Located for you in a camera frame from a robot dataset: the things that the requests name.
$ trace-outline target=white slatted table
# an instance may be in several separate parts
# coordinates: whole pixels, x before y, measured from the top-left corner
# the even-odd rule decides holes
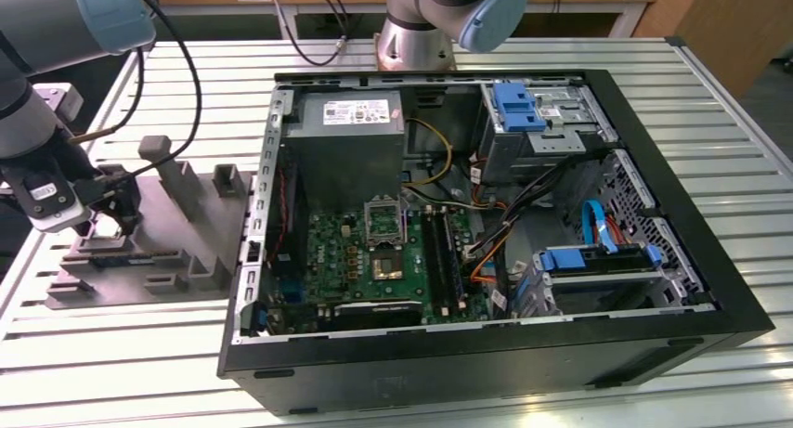
[[[331,42],[306,44],[325,56]],[[234,162],[254,170],[273,75],[374,69],[355,42],[326,69],[282,42],[194,43],[205,120],[186,157],[199,172]],[[286,422],[329,426],[724,426],[793,421],[793,176],[688,50],[663,40],[516,40],[489,55],[458,54],[461,69],[608,69],[721,239],[777,330],[739,349],[681,365],[633,389],[337,413]],[[134,93],[128,62],[95,129],[115,123]],[[147,60],[146,97],[130,125],[91,148],[96,162],[142,165],[142,136],[179,145],[194,115],[182,53],[161,43]],[[31,234],[0,286],[0,427],[238,427],[283,423],[215,377],[226,302],[51,311],[44,290],[72,235]]]

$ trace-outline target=power cable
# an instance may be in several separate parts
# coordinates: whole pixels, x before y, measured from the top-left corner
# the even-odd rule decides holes
[[[197,139],[197,133],[199,132],[199,125],[201,125],[201,114],[203,112],[203,93],[201,91],[199,70],[197,69],[197,63],[194,62],[194,58],[190,55],[190,50],[187,49],[187,44],[185,43],[185,40],[182,39],[182,34],[177,30],[177,27],[174,26],[171,19],[163,13],[163,11],[161,10],[161,7],[154,2],[154,0],[145,0],[145,3],[147,3],[149,8],[151,8],[151,10],[154,10],[158,17],[161,18],[161,21],[163,22],[165,27],[169,29],[171,35],[174,36],[174,41],[177,41],[177,44],[179,45],[182,54],[185,55],[185,61],[187,62],[187,68],[190,69],[190,73],[191,73],[193,79],[194,79],[194,85],[197,87],[197,114],[194,117],[194,124],[193,124],[193,129],[190,130],[190,135],[187,136],[187,139],[182,143],[182,146],[174,152],[167,154],[157,162],[150,163],[143,168],[139,168],[138,170],[135,170],[131,173],[127,173],[126,175],[119,177],[119,179],[115,181],[116,184],[130,181],[138,175],[142,175],[147,171],[158,168],[165,163],[171,162],[174,159],[177,159],[181,156],[181,154],[185,153],[185,151],[187,150],[187,147],[190,147],[190,145],[194,143],[194,140]]]
[[[110,136],[111,134],[115,134],[119,129],[122,129],[124,126],[127,126],[127,123],[130,122],[130,119],[132,118],[132,115],[138,111],[138,105],[141,104],[141,98],[145,95],[145,82],[146,82],[145,74],[147,71],[146,58],[145,58],[145,52],[143,52],[142,47],[138,47],[135,49],[135,54],[137,54],[137,59],[138,59],[138,89],[135,90],[135,97],[132,99],[132,104],[130,105],[130,109],[127,110],[127,114],[124,115],[124,118],[122,118],[122,121],[118,124],[115,124],[114,126],[111,126],[110,128],[106,128],[106,129],[102,129],[94,133],[83,134],[82,136],[70,138],[71,144],[79,145],[80,143],[90,142],[92,140],[96,140],[100,137]]]
[[[309,64],[311,64],[313,66],[319,66],[319,67],[327,66],[329,64],[331,64],[331,62],[337,59],[338,55],[341,54],[342,49],[345,48],[345,45],[347,44],[347,26],[345,24],[345,21],[342,21],[341,16],[338,15],[337,7],[334,6],[334,3],[331,3],[331,0],[325,0],[325,1],[326,1],[327,5],[331,7],[331,10],[334,11],[334,16],[337,17],[337,21],[338,21],[338,27],[342,29],[343,34],[337,41],[337,50],[334,51],[334,54],[331,54],[331,56],[326,60],[315,61],[306,55],[306,53],[301,49],[301,46],[298,45],[298,40],[295,40],[295,34],[293,33],[293,30],[289,27],[289,23],[286,22],[286,14],[285,14],[285,10],[282,9],[282,0],[273,0],[273,2],[275,3],[275,11],[278,13],[279,21],[282,22],[282,24],[285,26],[286,36],[289,38],[289,41],[293,44],[293,47],[295,47],[295,51],[298,52],[302,59],[306,60],[306,62]]]

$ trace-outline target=blue plastic latch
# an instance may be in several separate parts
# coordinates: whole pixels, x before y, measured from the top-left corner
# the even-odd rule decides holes
[[[645,247],[646,256],[649,257],[649,262],[653,263],[653,267],[657,267],[664,262],[664,255],[661,254],[661,249],[654,245],[648,245]]]
[[[485,265],[482,266],[481,274],[485,277],[492,277],[496,275],[496,263],[493,261],[485,263]]]
[[[557,249],[549,251],[558,268],[584,268],[584,256],[580,249]]]
[[[493,101],[505,121],[505,131],[545,131],[545,119],[537,113],[537,100],[521,83],[493,85]]]
[[[590,218],[590,212],[594,214],[594,225],[597,226],[597,236],[600,237],[600,245],[606,247],[606,252],[617,253],[618,248],[612,241],[612,235],[609,234],[609,225],[606,224],[606,211],[604,206],[597,199],[589,199],[584,202],[584,209],[581,210],[581,231],[584,233],[584,243],[596,243],[596,237],[593,236],[593,220]]]
[[[550,255],[550,252],[541,253],[541,264],[544,265],[544,270],[546,272],[550,272],[557,268],[557,263],[554,263],[554,257]]]

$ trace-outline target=green circuit board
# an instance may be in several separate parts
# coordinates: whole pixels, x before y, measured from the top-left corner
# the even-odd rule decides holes
[[[410,300],[424,304],[422,323],[440,324],[488,319],[485,294],[470,294],[466,309],[450,316],[437,315],[432,304],[432,291],[425,269],[422,225],[420,212],[405,214],[406,243],[393,250],[366,245],[363,212],[347,214],[313,214],[309,230],[309,273],[305,281],[305,301],[309,304]],[[389,217],[373,219],[387,221]],[[350,228],[349,236],[342,227]],[[450,227],[460,248],[472,243],[469,218],[465,213],[450,214]],[[398,279],[375,279],[373,262],[387,253],[390,269],[400,270]]]

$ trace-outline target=wooden desk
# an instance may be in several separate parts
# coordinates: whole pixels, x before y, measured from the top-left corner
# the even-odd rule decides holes
[[[385,13],[386,0],[342,0],[351,13]],[[610,37],[629,37],[645,7],[656,0],[561,0],[561,13],[617,13]],[[162,0],[166,11],[185,15],[274,14],[273,0]],[[528,0],[526,13],[548,13],[554,0]],[[323,0],[282,0],[286,21],[301,14],[331,13]]]

